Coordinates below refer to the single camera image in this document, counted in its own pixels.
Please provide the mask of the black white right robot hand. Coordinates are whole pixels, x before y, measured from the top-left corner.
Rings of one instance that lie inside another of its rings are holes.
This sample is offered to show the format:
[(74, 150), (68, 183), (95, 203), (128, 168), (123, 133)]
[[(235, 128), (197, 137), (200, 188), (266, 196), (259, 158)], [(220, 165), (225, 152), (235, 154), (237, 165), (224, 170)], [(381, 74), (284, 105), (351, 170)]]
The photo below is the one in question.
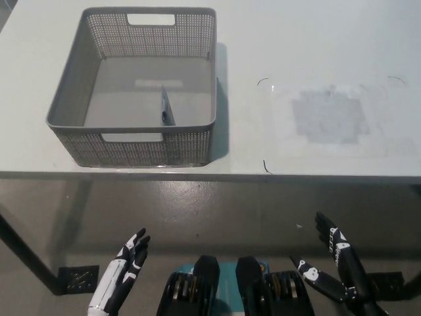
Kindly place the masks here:
[(292, 255), (290, 259), (297, 272), (313, 289), (337, 303), (346, 304), (350, 310), (376, 305), (366, 271), (340, 228), (321, 212), (317, 212), (315, 221), (319, 239), (332, 256), (340, 279), (321, 271), (302, 257)]

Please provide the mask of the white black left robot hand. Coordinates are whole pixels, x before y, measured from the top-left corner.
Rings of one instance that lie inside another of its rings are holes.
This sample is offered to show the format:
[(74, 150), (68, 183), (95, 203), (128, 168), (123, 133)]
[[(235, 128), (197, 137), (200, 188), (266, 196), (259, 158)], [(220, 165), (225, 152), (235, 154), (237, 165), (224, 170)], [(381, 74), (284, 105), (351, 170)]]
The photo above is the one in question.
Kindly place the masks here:
[(109, 263), (93, 294), (87, 315), (118, 315), (147, 258), (150, 236), (142, 228)]

